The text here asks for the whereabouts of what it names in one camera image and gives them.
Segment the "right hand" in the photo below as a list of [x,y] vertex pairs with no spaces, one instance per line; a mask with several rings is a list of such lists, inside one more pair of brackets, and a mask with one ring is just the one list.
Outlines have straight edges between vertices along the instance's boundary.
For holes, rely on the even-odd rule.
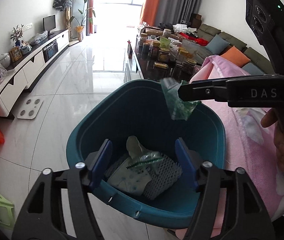
[[274,129],[274,145],[276,147],[276,157],[278,168],[284,172],[284,131],[280,128],[276,112],[271,108],[261,119],[263,128],[275,125]]

